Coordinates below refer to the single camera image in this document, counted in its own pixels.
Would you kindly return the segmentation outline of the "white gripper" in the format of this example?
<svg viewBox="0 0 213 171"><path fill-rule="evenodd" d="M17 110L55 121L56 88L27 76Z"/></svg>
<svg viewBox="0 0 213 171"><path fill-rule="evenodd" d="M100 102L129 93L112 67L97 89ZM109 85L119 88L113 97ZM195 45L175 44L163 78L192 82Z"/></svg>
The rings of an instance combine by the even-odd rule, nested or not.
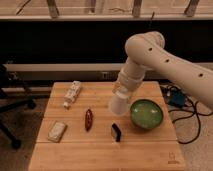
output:
<svg viewBox="0 0 213 171"><path fill-rule="evenodd" d="M121 93L123 95L126 95L128 99L131 99L137 88L138 85L133 84L132 82L125 84L121 83L119 80L116 80L112 92L114 94Z"/></svg>

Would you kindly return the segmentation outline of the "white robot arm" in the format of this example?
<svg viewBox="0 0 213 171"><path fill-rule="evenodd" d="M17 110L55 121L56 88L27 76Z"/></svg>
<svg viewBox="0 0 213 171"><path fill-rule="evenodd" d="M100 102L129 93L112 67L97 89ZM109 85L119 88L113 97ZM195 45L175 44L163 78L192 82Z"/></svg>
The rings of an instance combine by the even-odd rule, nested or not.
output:
<svg viewBox="0 0 213 171"><path fill-rule="evenodd" d="M164 46L165 39L157 31L131 36L125 43L128 58L113 92L122 88L134 92L141 85L146 70L152 68L213 111L213 71L172 55Z"/></svg>

